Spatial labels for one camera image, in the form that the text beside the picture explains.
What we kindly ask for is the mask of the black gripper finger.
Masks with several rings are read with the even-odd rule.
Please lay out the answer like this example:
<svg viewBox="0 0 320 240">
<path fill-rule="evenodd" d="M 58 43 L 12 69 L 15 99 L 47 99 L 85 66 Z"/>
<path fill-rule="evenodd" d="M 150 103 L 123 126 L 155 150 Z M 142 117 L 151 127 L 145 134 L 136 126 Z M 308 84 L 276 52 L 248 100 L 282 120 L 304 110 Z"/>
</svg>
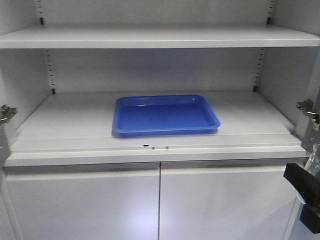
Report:
<svg viewBox="0 0 320 240">
<path fill-rule="evenodd" d="M 299 220 L 313 233 L 320 233 L 320 209 L 305 204 Z"/>
<path fill-rule="evenodd" d="M 283 175 L 301 195 L 304 202 L 320 209 L 320 181 L 296 163 L 288 163 Z"/>
</svg>

